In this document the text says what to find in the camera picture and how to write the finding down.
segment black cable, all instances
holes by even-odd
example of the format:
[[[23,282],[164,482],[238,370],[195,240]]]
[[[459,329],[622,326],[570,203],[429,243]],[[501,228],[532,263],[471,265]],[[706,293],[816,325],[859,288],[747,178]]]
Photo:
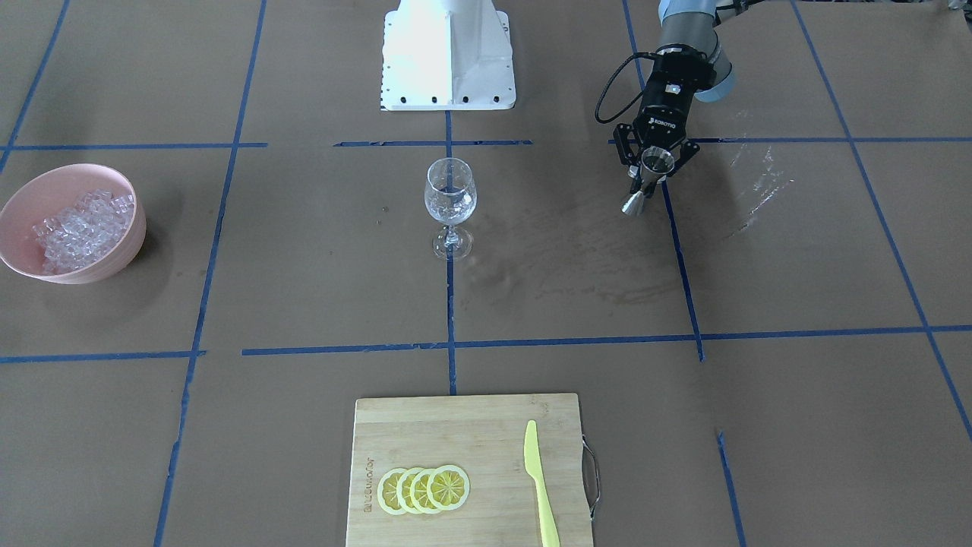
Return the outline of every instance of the black cable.
[[[628,109],[632,107],[632,105],[638,102],[638,99],[642,98],[642,95],[644,95],[644,90],[641,90],[641,92],[635,95],[635,98],[631,99],[631,102],[628,103],[628,106],[622,108],[620,112],[618,112],[617,114],[611,116],[606,120],[601,119],[601,103],[604,102],[605,97],[608,95],[608,90],[610,89],[611,84],[614,83],[614,79],[617,78],[617,75],[620,74],[622,70],[624,70],[624,67],[628,66],[628,63],[635,60],[636,58],[654,58],[654,54],[638,52],[634,55],[631,55],[630,57],[626,58],[624,62],[621,63],[621,66],[617,67],[617,70],[614,71],[614,74],[611,74],[610,78],[607,79],[605,90],[601,91],[601,97],[598,98],[598,104],[597,106],[594,107],[594,119],[597,120],[599,124],[610,124],[614,120],[617,120],[618,118],[621,117],[622,114],[627,112]]]

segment bamboo cutting board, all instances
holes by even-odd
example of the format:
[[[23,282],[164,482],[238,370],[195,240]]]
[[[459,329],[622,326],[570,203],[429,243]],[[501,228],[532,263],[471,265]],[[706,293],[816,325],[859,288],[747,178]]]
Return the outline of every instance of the bamboo cutting board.
[[[540,547],[534,481],[523,468],[530,419],[561,545],[593,547],[575,393],[359,399],[346,546]],[[378,482],[388,470],[448,463],[469,474],[460,508],[390,515],[379,507]]]

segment robot logo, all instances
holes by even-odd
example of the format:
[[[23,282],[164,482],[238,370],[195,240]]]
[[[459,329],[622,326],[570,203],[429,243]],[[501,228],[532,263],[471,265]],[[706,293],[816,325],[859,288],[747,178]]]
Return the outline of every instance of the robot logo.
[[[654,116],[652,116],[651,119],[648,120],[648,123],[651,124],[651,125],[657,124],[659,126],[665,126],[666,128],[672,128],[672,129],[675,129],[676,128],[676,125],[673,124],[672,122],[666,122],[664,120],[659,120],[658,118],[655,118]]]

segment metal jigger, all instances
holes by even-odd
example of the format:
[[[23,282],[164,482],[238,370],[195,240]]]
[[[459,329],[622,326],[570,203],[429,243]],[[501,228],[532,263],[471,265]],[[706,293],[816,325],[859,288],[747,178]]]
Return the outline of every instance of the metal jigger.
[[[664,182],[666,175],[672,172],[674,167],[675,156],[672,156],[672,153],[668,150],[658,146],[645,148],[642,152],[641,163],[637,167],[632,166],[629,170],[629,174],[632,174],[635,169],[638,170],[633,176],[641,177],[642,186],[621,205],[621,212],[628,216],[642,214],[644,212],[644,192],[653,189],[655,184]]]

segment pink bowl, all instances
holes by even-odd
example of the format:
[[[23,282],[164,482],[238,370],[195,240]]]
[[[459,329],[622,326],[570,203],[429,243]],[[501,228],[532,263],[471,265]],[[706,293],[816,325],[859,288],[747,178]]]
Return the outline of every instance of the pink bowl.
[[[43,275],[44,249],[33,226],[74,204],[79,195],[105,189],[116,196],[131,194],[135,214],[121,241],[104,258],[69,273]],[[18,274],[51,283],[78,285],[116,274],[131,262],[145,241],[145,209],[131,183],[110,167],[73,164],[48,171],[28,182],[0,211],[0,259]]]

